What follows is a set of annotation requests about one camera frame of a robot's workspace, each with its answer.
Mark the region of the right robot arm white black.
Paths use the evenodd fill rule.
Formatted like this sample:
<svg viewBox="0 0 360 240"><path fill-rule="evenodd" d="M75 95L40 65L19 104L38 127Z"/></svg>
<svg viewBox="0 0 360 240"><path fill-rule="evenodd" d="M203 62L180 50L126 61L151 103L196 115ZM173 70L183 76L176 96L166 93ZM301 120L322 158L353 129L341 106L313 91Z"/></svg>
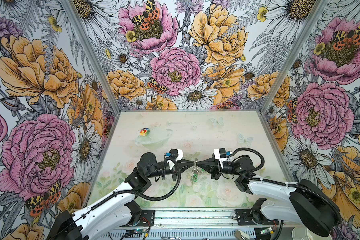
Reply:
<svg viewBox="0 0 360 240"><path fill-rule="evenodd" d="M259 196L248 212L237 211L238 224L285 221L302 224L314 234L327 237L332 228L341 223L339 207L312 182L282 183L264 179L255 174L257 169L248 155L233 161L210 158L196 165L214 180L222 175L233 175L241 192Z"/></svg>

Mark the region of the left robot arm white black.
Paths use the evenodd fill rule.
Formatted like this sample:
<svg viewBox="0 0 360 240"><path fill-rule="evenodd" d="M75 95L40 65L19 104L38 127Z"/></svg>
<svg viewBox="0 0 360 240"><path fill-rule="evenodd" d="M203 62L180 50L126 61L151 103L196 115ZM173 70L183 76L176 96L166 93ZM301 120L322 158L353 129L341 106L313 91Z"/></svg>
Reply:
<svg viewBox="0 0 360 240"><path fill-rule="evenodd" d="M136 198L150 202L160 202L172 196L180 186L182 173L194 166L185 160L181 150L172 149L158 162L155 154L141 156L134 170L111 193L97 202L70 213L64 211L56 218L48 240L96 240L116 227L136 225L142 209ZM151 197L145 195L152 183L169 175L175 181L174 187L165 195Z"/></svg>

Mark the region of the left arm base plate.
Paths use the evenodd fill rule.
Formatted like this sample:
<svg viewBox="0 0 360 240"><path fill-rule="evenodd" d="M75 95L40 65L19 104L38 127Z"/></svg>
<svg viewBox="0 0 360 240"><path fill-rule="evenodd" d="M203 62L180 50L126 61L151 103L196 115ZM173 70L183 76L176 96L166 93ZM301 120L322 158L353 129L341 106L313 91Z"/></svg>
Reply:
<svg viewBox="0 0 360 240"><path fill-rule="evenodd" d="M155 210L141 210L132 214L128 223L130 227L153 227L155 223Z"/></svg>

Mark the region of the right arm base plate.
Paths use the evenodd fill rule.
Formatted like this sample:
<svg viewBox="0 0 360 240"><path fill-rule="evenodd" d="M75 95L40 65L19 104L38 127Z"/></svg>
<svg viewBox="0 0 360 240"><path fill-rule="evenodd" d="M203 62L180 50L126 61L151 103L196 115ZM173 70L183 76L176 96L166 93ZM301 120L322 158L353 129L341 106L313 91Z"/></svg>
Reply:
<svg viewBox="0 0 360 240"><path fill-rule="evenodd" d="M268 220L261 212L253 212L251 209L235 209L231 218L236 220L239 226L274 226L279 224L278 220Z"/></svg>

